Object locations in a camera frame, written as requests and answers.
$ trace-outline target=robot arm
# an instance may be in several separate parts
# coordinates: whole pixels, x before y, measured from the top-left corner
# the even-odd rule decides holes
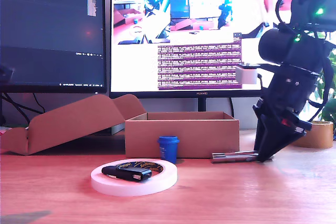
[[[296,141],[311,130],[311,121],[299,119],[299,114],[309,101],[322,110],[323,103],[309,100],[316,88],[316,81],[323,71],[326,81],[325,92],[329,93],[333,70],[329,54],[336,45],[318,38],[317,32],[336,30],[336,0],[292,0],[291,21],[285,24],[280,20],[278,28],[263,34],[259,42],[259,54],[265,61],[275,65],[240,65],[237,74],[244,75],[244,70],[263,68],[274,72],[268,88],[262,88],[261,98],[253,106],[258,117],[254,151],[257,160],[264,162],[288,144]]]

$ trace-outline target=monitor bezel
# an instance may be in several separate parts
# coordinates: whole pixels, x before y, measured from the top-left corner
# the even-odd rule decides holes
[[[174,90],[174,91],[136,91],[136,92],[120,92],[111,91],[112,85],[112,0],[110,0],[110,55],[109,55],[109,97],[117,98],[125,94],[132,94],[139,99],[150,98],[237,98],[237,97],[260,97],[261,90]]]
[[[102,25],[103,25],[103,87],[75,87],[75,86],[51,86],[51,85],[6,85],[0,86],[2,93],[78,93],[78,94],[93,94],[107,93],[107,54],[106,54],[106,12],[105,0],[102,0]]]

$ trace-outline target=monitor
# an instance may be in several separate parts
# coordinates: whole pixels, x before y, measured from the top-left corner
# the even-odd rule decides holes
[[[260,37],[277,27],[277,0],[111,0],[110,97],[258,97],[235,66],[263,63]],[[291,0],[280,16],[290,21]],[[273,74],[258,70],[267,87]]]
[[[1,92],[105,93],[104,0],[0,0]]]

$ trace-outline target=white wall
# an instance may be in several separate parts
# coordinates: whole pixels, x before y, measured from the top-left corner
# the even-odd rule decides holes
[[[110,0],[106,0],[106,27],[107,27],[107,55],[109,55],[109,13]],[[31,94],[11,94],[14,101],[30,106],[35,109],[39,107],[35,104]],[[59,106],[88,97],[88,94],[37,94],[40,103],[47,110],[52,110]],[[235,118],[240,120],[242,129],[253,129],[256,127],[257,119],[252,110],[252,105],[258,98],[234,98]],[[196,99],[142,99],[147,111],[196,111]],[[207,100],[207,109],[209,111],[225,111],[230,114],[229,103],[226,98],[209,98]],[[3,113],[8,123],[25,123],[22,116],[7,102],[3,102]],[[30,118],[35,114],[27,113]]]

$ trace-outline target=wooden desk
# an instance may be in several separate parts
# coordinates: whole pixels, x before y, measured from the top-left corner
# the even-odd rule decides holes
[[[241,133],[241,150],[252,149],[254,135]],[[175,186],[148,196],[94,191],[91,171],[123,158],[121,136],[76,140],[32,156],[2,151],[1,224],[336,223],[335,145],[289,146],[264,164],[180,160]]]

